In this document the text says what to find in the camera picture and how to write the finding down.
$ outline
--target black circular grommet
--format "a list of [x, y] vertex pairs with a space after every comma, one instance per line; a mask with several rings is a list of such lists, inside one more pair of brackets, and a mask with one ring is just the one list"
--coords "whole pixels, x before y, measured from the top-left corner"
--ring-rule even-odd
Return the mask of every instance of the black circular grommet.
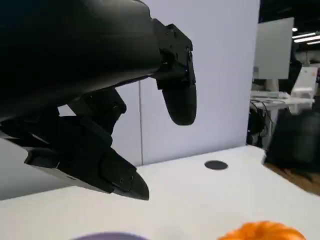
[[225, 170], [228, 168], [228, 164], [223, 161], [207, 161], [205, 167], [212, 170]]

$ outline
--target desk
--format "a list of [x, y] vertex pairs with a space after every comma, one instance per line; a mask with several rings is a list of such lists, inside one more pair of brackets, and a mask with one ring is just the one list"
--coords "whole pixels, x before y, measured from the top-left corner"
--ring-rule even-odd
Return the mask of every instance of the desk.
[[[70, 240], [121, 231], [149, 240], [215, 240], [246, 222], [270, 220], [320, 239], [320, 197], [262, 166], [244, 146], [138, 168], [150, 188], [142, 201], [79, 187], [0, 202], [2, 240]], [[204, 167], [208, 160], [229, 165]]]
[[267, 110], [268, 115], [271, 118], [267, 117], [265, 120], [265, 124], [268, 127], [268, 133], [262, 139], [264, 149], [268, 147], [272, 138], [273, 131], [277, 124], [279, 110], [289, 108], [292, 114], [297, 114], [302, 109], [312, 109], [312, 104], [315, 102], [315, 100], [311, 98], [299, 97], [289, 97], [284, 99], [251, 97], [250, 101], [253, 102], [255, 107], [258, 109], [262, 109], [264, 111]]
[[[288, 107], [294, 107], [299, 105], [312, 105], [315, 100], [310, 98], [289, 97], [285, 99], [264, 98], [264, 97], [251, 97], [251, 101], [264, 102], [268, 111], [286, 109]], [[261, 102], [255, 102], [257, 108], [265, 109], [265, 106]]]

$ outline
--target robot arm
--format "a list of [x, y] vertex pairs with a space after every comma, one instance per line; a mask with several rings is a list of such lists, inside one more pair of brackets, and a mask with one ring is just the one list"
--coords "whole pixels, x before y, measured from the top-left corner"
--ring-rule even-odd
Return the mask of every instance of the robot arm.
[[[126, 105], [115, 87], [156, 79], [171, 119], [197, 112], [193, 45], [139, 0], [12, 0], [0, 8], [0, 130], [25, 163], [74, 185], [149, 199], [112, 148]], [[76, 116], [59, 116], [68, 104]]]

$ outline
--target computer monitor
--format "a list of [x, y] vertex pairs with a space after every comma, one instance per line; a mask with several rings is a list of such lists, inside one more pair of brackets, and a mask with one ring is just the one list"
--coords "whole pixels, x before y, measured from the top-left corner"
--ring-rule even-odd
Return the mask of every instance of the computer monitor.
[[254, 79], [288, 79], [294, 21], [291, 17], [258, 25]]

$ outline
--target ceiling light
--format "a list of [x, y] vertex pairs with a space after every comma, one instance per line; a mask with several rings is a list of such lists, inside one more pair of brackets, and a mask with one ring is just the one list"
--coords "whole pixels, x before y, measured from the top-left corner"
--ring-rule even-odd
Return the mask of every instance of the ceiling light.
[[315, 32], [313, 32], [313, 33], [308, 33], [308, 34], [302, 34], [302, 35], [293, 36], [292, 38], [293, 38], [293, 39], [299, 39], [299, 38], [310, 37], [310, 36], [314, 36], [314, 35], [316, 35]]
[[313, 45], [313, 44], [320, 44], [320, 41], [313, 41], [313, 42], [308, 42], [308, 45]]
[[320, 39], [320, 35], [297, 39], [297, 40], [294, 40], [294, 42], [295, 43], [303, 43], [303, 42], [308, 42], [308, 41], [318, 40], [318, 39]]

